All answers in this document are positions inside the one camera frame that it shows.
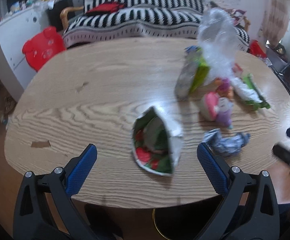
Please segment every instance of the red pillow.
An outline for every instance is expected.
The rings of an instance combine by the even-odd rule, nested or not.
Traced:
[[[90,9],[85,13],[86,16],[96,16],[96,15],[103,15],[103,14],[109,14],[113,12],[117,12],[120,9],[123,9],[126,7],[126,4],[120,3],[120,2],[105,2],[102,3],[93,9]]]

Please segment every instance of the curtain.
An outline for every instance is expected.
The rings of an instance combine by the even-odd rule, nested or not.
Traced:
[[[289,18],[290,0],[270,0],[264,18],[263,33],[272,48],[276,47],[285,35]]]

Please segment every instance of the oval table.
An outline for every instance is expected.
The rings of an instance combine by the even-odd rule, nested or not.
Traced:
[[[10,119],[5,140],[7,162],[24,174],[50,173],[96,145],[97,161],[78,195],[88,203],[123,208],[158,208],[200,201],[216,193],[196,149],[205,132],[217,126],[198,114],[201,88],[177,102],[174,87],[184,63],[184,48],[195,40],[128,38],[69,49],[37,73]],[[238,52],[236,62],[252,73],[271,109],[251,111],[237,97],[233,130],[249,132],[250,143],[229,166],[258,174],[275,159],[271,149],[285,141],[290,127],[290,96],[274,73],[256,57]],[[132,125],[148,107],[161,107],[184,131],[184,146],[172,177],[141,169],[131,154]],[[33,148],[33,141],[50,147]]]

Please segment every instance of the metal screw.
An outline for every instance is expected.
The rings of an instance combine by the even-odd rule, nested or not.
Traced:
[[[55,172],[56,174],[60,174],[62,171],[63,171],[63,168],[62,168],[62,167],[57,167],[57,168],[54,170],[54,172]]]
[[[29,178],[30,176],[32,176],[32,172],[31,171],[28,171],[25,173],[25,177],[26,178]]]
[[[239,173],[241,170],[240,170],[239,167],[237,167],[237,166],[233,166],[233,167],[232,167],[232,171],[235,172],[235,173]]]
[[[264,177],[268,177],[269,176],[269,173],[267,171],[262,171],[262,174]]]

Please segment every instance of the blue gripper pad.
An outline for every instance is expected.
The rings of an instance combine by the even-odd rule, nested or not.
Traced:
[[[72,195],[78,194],[85,179],[91,171],[97,159],[97,149],[95,145],[91,145],[87,149],[84,156],[77,163],[73,171],[67,177],[66,195],[70,198]]]
[[[197,158],[215,192],[225,197],[228,193],[227,177],[203,144],[197,147]]]

